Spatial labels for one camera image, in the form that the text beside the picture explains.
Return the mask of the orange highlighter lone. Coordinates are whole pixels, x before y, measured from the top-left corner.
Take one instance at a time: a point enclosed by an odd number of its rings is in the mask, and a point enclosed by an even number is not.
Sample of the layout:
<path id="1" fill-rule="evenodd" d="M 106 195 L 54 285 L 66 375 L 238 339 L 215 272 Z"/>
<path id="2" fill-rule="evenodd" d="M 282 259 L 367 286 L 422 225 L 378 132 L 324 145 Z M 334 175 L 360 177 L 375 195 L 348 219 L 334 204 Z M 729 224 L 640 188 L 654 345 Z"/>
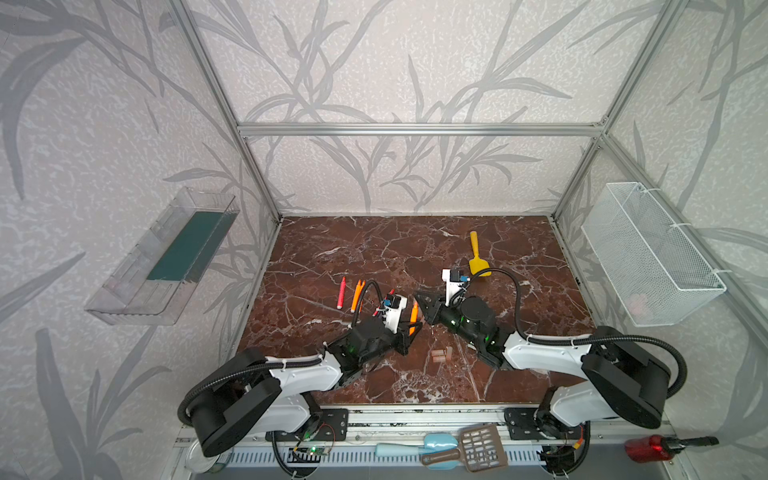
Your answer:
<path id="1" fill-rule="evenodd" d="M 411 313 L 410 313 L 410 320 L 409 320 L 409 335 L 413 335 L 416 331 L 416 325 L 419 321 L 419 305 L 417 302 L 413 303 Z"/>

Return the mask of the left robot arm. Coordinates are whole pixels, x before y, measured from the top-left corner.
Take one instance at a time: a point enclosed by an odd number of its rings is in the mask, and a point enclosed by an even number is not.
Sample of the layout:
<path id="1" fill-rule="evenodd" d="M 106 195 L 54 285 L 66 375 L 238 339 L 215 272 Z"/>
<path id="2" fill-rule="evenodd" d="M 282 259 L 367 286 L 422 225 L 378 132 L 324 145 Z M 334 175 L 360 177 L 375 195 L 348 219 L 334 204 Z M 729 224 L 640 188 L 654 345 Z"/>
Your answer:
<path id="1" fill-rule="evenodd" d="M 194 428 L 208 458 L 248 435 L 300 431 L 320 412 L 312 392 L 355 383 L 392 351 L 405 356 L 422 328 L 420 320 L 399 321 L 390 330 L 381 317 L 373 316 L 316 355 L 276 358 L 248 348 L 190 389 L 178 407 L 178 419 Z"/>

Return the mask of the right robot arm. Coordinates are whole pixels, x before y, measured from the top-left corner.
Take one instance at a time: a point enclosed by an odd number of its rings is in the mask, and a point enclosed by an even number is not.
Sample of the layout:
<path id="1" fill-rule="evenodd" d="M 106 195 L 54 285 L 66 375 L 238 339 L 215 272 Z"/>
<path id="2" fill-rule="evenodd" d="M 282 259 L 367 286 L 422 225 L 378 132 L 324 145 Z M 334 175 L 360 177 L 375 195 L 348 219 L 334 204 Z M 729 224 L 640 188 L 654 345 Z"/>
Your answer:
<path id="1" fill-rule="evenodd" d="M 549 388 L 533 415 L 537 431 L 556 438 L 595 420 L 620 418 L 645 429 L 661 424 L 666 401 L 685 385 L 688 366 L 671 344 L 603 326 L 591 334 L 544 336 L 524 331 L 522 296 L 515 296 L 513 329 L 497 323 L 485 300 L 468 293 L 477 274 L 443 273 L 445 291 L 417 291 L 414 298 L 430 325 L 462 338 L 495 370 L 542 370 L 579 378 Z"/>

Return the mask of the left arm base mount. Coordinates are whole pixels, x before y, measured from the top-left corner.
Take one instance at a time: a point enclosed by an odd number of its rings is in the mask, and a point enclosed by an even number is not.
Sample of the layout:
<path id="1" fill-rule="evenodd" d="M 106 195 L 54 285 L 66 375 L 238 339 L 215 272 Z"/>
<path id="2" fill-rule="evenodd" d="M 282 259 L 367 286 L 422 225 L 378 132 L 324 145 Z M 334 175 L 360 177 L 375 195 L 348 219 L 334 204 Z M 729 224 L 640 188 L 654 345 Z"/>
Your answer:
<path id="1" fill-rule="evenodd" d="M 277 442 L 343 441 L 349 426 L 349 410 L 344 408 L 323 408 L 314 412 L 295 432 L 268 432 L 266 440 Z"/>

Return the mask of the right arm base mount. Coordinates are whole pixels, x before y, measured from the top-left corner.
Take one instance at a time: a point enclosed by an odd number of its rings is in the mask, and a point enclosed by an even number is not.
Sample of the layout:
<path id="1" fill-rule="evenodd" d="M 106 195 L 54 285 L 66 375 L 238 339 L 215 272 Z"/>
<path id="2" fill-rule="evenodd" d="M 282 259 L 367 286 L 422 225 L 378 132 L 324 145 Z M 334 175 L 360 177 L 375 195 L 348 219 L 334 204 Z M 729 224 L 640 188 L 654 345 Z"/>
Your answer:
<path id="1" fill-rule="evenodd" d="M 512 440 L 575 442 L 581 438 L 579 427 L 569 427 L 536 407 L 505 408 L 504 423 Z"/>

